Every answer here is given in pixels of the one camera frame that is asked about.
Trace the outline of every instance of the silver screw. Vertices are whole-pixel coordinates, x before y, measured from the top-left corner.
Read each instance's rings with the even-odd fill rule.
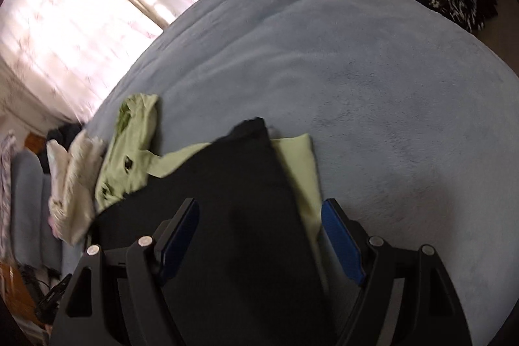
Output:
[[[87,249],[87,254],[92,256],[92,255],[97,254],[100,250],[101,249],[100,249],[99,245],[90,245]]]
[[[153,242],[153,238],[151,236],[143,236],[139,239],[139,245],[141,246],[149,246]]]
[[[369,238],[369,243],[373,246],[382,246],[384,240],[380,236],[372,236]]]
[[[431,247],[431,245],[424,245],[422,247],[422,252],[425,254],[425,255],[434,255],[434,253],[436,252],[434,250],[433,247]]]

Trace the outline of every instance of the bed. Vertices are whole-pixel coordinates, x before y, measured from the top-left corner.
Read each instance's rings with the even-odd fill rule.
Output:
[[[519,80],[437,13],[413,0],[200,0],[132,66],[89,134],[109,141],[138,92],[161,98],[157,154],[254,116],[273,136],[308,132],[323,198],[394,246],[437,248],[475,346],[512,310]]]

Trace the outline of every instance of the dark red garment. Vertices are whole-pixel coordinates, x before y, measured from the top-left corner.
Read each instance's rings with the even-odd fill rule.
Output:
[[[94,241],[110,249],[152,235],[187,197],[198,200],[200,223],[163,288],[187,346],[334,344],[294,194],[262,119],[112,205],[98,216]]]

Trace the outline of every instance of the yellow-green fabric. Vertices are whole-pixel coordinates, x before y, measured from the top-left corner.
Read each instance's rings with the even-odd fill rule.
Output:
[[[162,157],[151,153],[148,149],[157,124],[156,102],[157,96],[138,94],[129,97],[121,106],[116,131],[95,188],[99,211],[121,201],[124,194],[144,188],[148,175],[164,178],[209,145],[193,144]],[[271,142],[294,191],[324,281],[317,247],[322,201],[310,136],[303,134],[295,138],[272,139]]]

